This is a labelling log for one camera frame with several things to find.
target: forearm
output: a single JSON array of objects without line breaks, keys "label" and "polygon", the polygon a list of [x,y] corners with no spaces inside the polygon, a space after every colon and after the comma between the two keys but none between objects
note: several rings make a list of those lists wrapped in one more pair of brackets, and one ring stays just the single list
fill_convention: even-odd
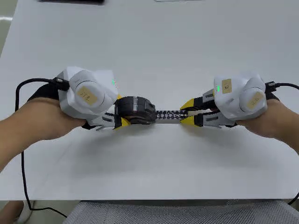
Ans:
[{"label": "forearm", "polygon": [[289,110],[282,120],[275,138],[288,144],[299,154],[299,114]]},{"label": "forearm", "polygon": [[0,121],[0,171],[36,141],[33,128],[18,114]]}]

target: table surface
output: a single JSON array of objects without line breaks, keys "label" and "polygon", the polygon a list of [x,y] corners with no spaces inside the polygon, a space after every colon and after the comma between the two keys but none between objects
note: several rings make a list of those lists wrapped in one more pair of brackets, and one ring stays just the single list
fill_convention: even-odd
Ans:
[{"label": "table surface", "polygon": [[[298,84],[298,8],[297,0],[20,0],[0,59],[0,119],[13,112],[18,83],[67,66],[112,69],[120,94],[165,110],[211,89],[217,75],[253,70]],[[22,89],[21,104],[39,85]],[[295,111],[298,94],[276,93]],[[20,161],[0,174],[0,200],[24,199]],[[295,151],[243,127],[78,128],[32,145],[25,164],[31,199],[292,198],[299,190]]]}]

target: black object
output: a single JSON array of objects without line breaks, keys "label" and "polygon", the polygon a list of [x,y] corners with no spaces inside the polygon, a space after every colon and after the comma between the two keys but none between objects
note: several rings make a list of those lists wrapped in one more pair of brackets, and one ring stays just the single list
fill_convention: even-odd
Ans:
[{"label": "black object", "polygon": [[[24,82],[21,82],[16,90],[15,90],[15,108],[14,108],[14,111],[17,111],[19,109],[19,103],[20,103],[20,89],[28,84],[28,83],[33,83],[33,82],[45,82],[45,83],[49,83],[48,87],[50,86],[55,86],[56,85],[56,82],[61,82],[61,80],[57,80],[56,78],[55,79],[46,79],[46,78],[32,78],[32,79],[28,79]],[[26,183],[26,175],[25,175],[25,159],[24,159],[24,151],[21,153],[21,171],[22,171],[22,178],[23,178],[23,186],[24,186],[24,194],[25,194],[25,197],[26,197],[26,201],[27,201],[27,204],[28,204],[28,207],[31,211],[42,211],[42,210],[51,210],[51,211],[54,211],[56,213],[58,213],[59,215],[67,218],[67,216],[65,214],[63,214],[62,212],[54,209],[54,208],[51,208],[51,207],[46,207],[46,208],[40,208],[40,209],[34,209],[31,207],[31,203],[30,203],[30,200],[29,200],[29,196],[28,196],[28,192],[27,192],[27,183]]]},{"label": "black object", "polygon": [[105,0],[39,0],[41,2],[60,2],[60,3],[77,3],[77,4],[95,4],[103,5]]},{"label": "black object", "polygon": [[115,116],[131,124],[149,125],[156,122],[156,108],[143,97],[123,97],[115,102]]}]

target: wrist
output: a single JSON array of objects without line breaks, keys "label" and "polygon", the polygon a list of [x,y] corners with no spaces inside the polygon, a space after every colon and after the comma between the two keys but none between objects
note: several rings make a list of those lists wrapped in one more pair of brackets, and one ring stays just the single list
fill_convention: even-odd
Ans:
[{"label": "wrist", "polygon": [[8,134],[15,137],[25,147],[24,149],[41,140],[36,125],[22,116],[22,113],[13,114],[4,122],[9,127]]}]

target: label sticker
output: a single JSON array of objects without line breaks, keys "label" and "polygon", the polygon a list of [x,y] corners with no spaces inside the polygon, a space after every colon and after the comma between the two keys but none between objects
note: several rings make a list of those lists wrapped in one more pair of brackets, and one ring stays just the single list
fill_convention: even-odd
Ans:
[{"label": "label sticker", "polygon": [[264,98],[263,94],[261,94],[260,92],[257,92],[256,94],[254,94],[252,99],[250,101],[248,101],[247,107],[249,109],[253,110],[256,107],[256,105],[258,104],[258,102],[260,102],[263,98]]},{"label": "label sticker", "polygon": [[80,96],[90,106],[92,106],[95,102],[98,101],[98,98],[85,86],[79,89],[77,95]]},{"label": "label sticker", "polygon": [[225,79],[222,81],[222,93],[230,93],[232,92],[232,79]]}]

